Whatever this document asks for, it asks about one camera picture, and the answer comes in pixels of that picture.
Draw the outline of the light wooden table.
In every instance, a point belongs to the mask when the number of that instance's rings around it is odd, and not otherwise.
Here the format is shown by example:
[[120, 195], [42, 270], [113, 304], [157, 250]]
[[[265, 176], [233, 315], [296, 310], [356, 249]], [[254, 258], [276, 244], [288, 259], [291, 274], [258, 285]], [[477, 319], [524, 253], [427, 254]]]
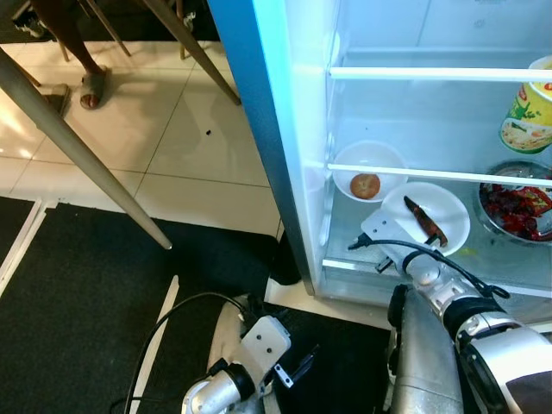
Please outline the light wooden table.
[[[166, 1], [141, 0], [141, 2], [158, 17], [166, 30], [190, 53], [209, 78], [228, 95], [231, 103], [240, 106], [242, 103], [240, 95], [229, 85], [229, 82], [226, 82], [225, 77], [217, 70], [216, 64], [210, 60], [204, 48], [182, 23], [181, 17], [176, 16], [176, 12], [170, 9]], [[154, 223], [153, 218], [130, 196], [125, 186], [122, 186], [122, 183], [99, 160], [86, 142], [64, 121], [64, 117], [54, 110], [47, 99], [38, 92], [35, 82], [28, 78], [22, 67], [4, 50], [0, 50], [0, 90], [67, 155], [70, 161], [74, 162], [74, 165], [78, 166], [119, 208], [122, 208], [123, 212], [133, 218], [135, 223], [145, 229], [162, 248], [173, 248], [168, 236]]]

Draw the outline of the dried red chili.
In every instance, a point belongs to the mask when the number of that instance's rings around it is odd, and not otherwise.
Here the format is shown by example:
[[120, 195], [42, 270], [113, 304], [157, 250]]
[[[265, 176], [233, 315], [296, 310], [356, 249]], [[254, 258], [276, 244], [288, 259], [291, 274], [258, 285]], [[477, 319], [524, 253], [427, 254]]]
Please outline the dried red chili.
[[417, 204], [411, 200], [409, 196], [403, 197], [404, 204], [410, 213], [413, 214], [419, 228], [427, 235], [426, 245], [433, 246], [435, 243], [439, 248], [445, 248], [447, 246], [447, 236], [441, 229], [439, 229], [438, 224], [426, 213], [426, 210], [422, 208], [421, 205]]

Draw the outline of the glass fridge shelf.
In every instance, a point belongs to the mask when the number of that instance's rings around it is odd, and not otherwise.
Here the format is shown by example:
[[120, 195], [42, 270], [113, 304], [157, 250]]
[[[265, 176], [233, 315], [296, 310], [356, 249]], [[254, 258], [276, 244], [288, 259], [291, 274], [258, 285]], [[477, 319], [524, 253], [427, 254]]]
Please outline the glass fridge shelf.
[[452, 181], [464, 181], [473, 183], [500, 183], [501, 185], [516, 185], [516, 186], [535, 186], [536, 188], [552, 188], [552, 178], [544, 178], [543, 176], [533, 177], [532, 174], [525, 174], [525, 176], [518, 176], [516, 173], [513, 176], [507, 176], [504, 172], [496, 173], [496, 170], [492, 170], [490, 173], [472, 173], [472, 172], [459, 172], [459, 171], [435, 171], [409, 168], [405, 163], [405, 168], [381, 168], [381, 166], [344, 166], [337, 165], [329, 161], [326, 168], [330, 171], [346, 170], [346, 171], [361, 171], [362, 173], [389, 173], [389, 174], [402, 174], [402, 176], [420, 178], [420, 179], [434, 179], [434, 180], [452, 180]]
[[342, 80], [552, 80], [544, 52], [494, 47], [351, 47], [328, 73]]

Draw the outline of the round reddish brown food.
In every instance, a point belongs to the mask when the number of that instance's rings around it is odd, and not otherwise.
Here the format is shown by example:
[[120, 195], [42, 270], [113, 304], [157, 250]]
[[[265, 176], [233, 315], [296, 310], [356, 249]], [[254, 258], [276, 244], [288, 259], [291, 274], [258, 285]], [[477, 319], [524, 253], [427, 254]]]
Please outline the round reddish brown food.
[[348, 192], [354, 198], [371, 200], [381, 191], [381, 179], [373, 173], [359, 173], [348, 182]]

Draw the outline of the red food packets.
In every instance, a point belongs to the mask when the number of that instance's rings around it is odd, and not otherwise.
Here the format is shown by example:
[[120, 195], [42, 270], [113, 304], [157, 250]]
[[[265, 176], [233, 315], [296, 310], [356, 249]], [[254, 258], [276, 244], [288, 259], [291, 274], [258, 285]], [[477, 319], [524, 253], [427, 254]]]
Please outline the red food packets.
[[528, 242], [552, 240], [551, 221], [544, 218], [552, 211], [547, 190], [535, 186], [484, 183], [480, 186], [480, 204], [493, 224], [502, 231]]

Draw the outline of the silver blue fridge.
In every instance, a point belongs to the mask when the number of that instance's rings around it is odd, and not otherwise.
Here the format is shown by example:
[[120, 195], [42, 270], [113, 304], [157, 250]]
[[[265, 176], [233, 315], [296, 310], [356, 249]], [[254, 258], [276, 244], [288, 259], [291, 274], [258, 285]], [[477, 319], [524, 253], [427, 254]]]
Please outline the silver blue fridge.
[[[359, 141], [398, 150], [409, 168], [552, 178], [552, 151], [510, 150], [499, 138], [525, 82], [342, 80], [328, 68], [351, 47], [494, 47], [551, 55], [551, 0], [210, 0], [301, 272], [266, 299], [369, 326], [386, 326], [398, 263], [354, 248], [382, 202], [340, 193], [326, 165]], [[409, 177], [449, 190], [472, 229], [448, 257], [508, 291], [522, 323], [552, 326], [552, 248], [505, 233], [480, 204], [484, 183]]]

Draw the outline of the small white bowl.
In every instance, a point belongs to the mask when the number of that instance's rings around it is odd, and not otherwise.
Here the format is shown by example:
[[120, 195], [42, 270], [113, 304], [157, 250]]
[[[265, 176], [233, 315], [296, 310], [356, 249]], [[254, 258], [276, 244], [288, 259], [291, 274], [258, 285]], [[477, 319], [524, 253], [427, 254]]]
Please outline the small white bowl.
[[[398, 153], [392, 147], [386, 145], [386, 143], [378, 141], [359, 141], [351, 143], [346, 148], [339, 151], [335, 155], [332, 163], [344, 166], [381, 166], [381, 168], [405, 168], [405, 162]], [[381, 179], [381, 191], [378, 196], [371, 198], [371, 200], [362, 200], [362, 198], [354, 198], [348, 192], [348, 182], [359, 173], [373, 173], [379, 176]], [[386, 198], [387, 194], [391, 190], [398, 189], [400, 185], [403, 185], [409, 178], [402, 176], [402, 174], [389, 174], [381, 172], [361, 172], [361, 171], [346, 171], [335, 170], [332, 171], [332, 179], [334, 179], [336, 189], [351, 200], [363, 202], [364, 204], [378, 204]]]

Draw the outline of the white round plate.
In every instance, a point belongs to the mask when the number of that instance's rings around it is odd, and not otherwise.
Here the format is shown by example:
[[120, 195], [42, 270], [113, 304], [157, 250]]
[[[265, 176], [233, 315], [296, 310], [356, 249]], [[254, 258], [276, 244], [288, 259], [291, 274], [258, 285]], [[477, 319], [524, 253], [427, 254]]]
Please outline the white round plate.
[[407, 208], [405, 199], [410, 198], [444, 233], [447, 243], [438, 251], [449, 256], [459, 251], [466, 243], [472, 229], [466, 205], [455, 194], [430, 182], [407, 182], [387, 194], [381, 209], [401, 231], [399, 235], [409, 242], [425, 242], [429, 234], [417, 223], [417, 217]]

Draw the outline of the yellow instant noodle cup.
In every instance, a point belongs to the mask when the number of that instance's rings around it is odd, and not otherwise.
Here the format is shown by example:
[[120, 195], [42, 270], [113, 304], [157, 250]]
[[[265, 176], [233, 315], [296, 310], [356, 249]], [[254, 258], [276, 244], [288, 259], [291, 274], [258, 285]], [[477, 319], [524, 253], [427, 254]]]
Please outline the yellow instant noodle cup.
[[525, 82], [514, 95], [499, 138], [510, 150], [539, 154], [552, 143], [551, 80]]

